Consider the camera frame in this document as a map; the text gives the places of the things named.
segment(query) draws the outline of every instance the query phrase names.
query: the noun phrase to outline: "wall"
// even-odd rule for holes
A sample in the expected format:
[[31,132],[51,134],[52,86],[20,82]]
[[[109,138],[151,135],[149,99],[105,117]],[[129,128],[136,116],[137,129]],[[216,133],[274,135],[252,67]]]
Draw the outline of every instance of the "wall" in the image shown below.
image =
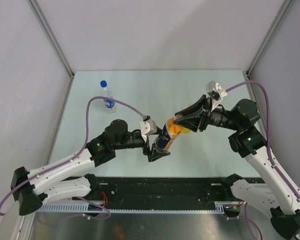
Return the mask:
[[252,79],[262,83],[269,95],[275,154],[300,186],[300,0],[288,12]]
[[16,168],[44,164],[69,82],[27,1],[1,0],[0,201]]
[[246,70],[283,0],[38,0],[74,71]]

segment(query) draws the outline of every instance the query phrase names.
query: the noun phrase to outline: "blue bottle cap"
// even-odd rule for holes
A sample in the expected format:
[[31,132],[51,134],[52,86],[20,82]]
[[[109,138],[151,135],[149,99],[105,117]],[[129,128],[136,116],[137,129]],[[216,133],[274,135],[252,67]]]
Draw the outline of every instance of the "blue bottle cap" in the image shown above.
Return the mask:
[[105,88],[107,86],[107,82],[105,80],[100,82],[101,87]]

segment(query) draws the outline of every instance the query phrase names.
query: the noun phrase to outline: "blue label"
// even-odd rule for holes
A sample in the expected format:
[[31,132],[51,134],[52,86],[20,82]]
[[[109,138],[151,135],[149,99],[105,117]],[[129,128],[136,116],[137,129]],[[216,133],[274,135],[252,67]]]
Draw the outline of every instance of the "blue label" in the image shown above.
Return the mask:
[[104,99],[104,104],[108,109],[112,109],[115,105],[114,101]]
[[170,142],[171,137],[167,131],[167,127],[166,125],[164,125],[163,129],[162,129],[162,135],[159,135],[157,140],[156,140],[156,145],[161,148],[164,149],[167,144]]

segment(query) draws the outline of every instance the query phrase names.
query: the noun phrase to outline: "light blue table surface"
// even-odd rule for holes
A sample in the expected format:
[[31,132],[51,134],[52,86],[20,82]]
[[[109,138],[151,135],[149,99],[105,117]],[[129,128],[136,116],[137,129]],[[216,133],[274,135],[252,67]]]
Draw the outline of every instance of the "light blue table surface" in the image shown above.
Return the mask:
[[[85,116],[89,99],[99,96],[100,81],[106,80],[113,98],[150,115],[162,128],[174,114],[206,94],[206,84],[215,81],[229,88],[244,81],[239,70],[150,70],[150,71],[78,71],[72,83],[50,163],[79,150],[85,139]],[[229,93],[222,104],[228,110],[248,90],[241,86]],[[139,129],[142,118],[131,109],[117,104],[108,114],[102,100],[92,102],[89,112],[89,140],[100,135],[113,120],[128,123],[128,130]],[[231,150],[228,137],[233,131],[208,126],[206,131],[181,134],[170,148],[171,155],[148,162],[141,149],[116,151],[116,158],[88,173],[104,177],[242,177],[259,174],[238,153]]]

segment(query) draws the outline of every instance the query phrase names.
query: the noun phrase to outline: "plastic bottle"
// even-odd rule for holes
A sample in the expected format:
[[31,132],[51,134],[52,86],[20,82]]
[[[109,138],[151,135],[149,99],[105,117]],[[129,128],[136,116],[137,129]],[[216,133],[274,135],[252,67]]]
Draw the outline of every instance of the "plastic bottle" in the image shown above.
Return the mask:
[[187,132],[185,131],[186,128],[182,126],[178,126],[174,124],[174,120],[182,117],[182,115],[178,114],[175,117],[170,118],[166,121],[163,129],[162,134],[160,134],[155,140],[155,145],[157,148],[162,149],[164,151],[168,151],[174,140],[182,133]]
[[[113,99],[113,95],[111,90],[108,87],[108,84],[106,81],[101,81],[100,82],[101,88],[102,88],[102,96],[103,97],[107,97],[107,98],[111,98]],[[116,103],[114,101],[111,100],[106,100],[104,99],[104,105],[106,107],[106,109],[108,110],[109,113],[115,113],[117,111],[117,106]]]

